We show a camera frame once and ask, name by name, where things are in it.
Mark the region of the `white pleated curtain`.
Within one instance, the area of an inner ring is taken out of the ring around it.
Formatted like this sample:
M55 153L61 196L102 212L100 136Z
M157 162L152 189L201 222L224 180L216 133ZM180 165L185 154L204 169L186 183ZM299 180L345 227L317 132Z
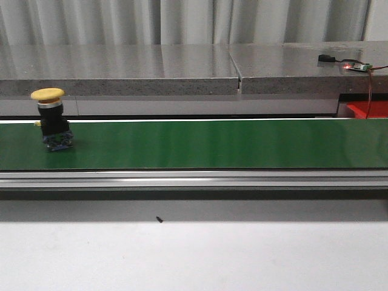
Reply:
M1 43L5 45L385 39L386 1L1 2Z

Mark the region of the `yellow mushroom push button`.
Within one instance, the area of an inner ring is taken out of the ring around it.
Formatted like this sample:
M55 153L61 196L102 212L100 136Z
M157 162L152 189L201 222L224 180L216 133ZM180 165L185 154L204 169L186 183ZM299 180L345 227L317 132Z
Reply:
M38 102L42 139L49 152L73 146L73 133L69 122L62 115L64 107L61 98L64 95L65 91L60 88L39 89L31 94L31 99Z

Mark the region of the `red plastic tray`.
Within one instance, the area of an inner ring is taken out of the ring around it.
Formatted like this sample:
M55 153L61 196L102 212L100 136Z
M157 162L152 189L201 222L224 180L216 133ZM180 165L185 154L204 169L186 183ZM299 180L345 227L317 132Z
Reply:
M386 118L388 115L387 101L354 101L347 103L356 119Z

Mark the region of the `small green circuit board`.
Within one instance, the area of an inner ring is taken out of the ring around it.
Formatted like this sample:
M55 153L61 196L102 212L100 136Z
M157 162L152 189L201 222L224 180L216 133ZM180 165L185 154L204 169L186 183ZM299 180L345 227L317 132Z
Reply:
M367 72L373 67L371 64L363 64L359 62L345 62L343 68L346 70L352 70L356 72Z

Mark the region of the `black plug connector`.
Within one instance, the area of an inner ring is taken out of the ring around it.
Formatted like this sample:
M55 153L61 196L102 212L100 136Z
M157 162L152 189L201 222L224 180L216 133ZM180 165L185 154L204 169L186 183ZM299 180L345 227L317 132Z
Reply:
M318 56L318 61L319 62L336 62L336 58L334 56L322 54L322 55Z

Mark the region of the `green conveyor belt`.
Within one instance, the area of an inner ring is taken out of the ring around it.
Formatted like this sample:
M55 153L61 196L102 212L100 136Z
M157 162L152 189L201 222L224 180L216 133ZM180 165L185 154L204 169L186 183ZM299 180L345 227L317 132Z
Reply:
M385 119L74 122L48 152L33 124L1 126L2 170L387 167Z

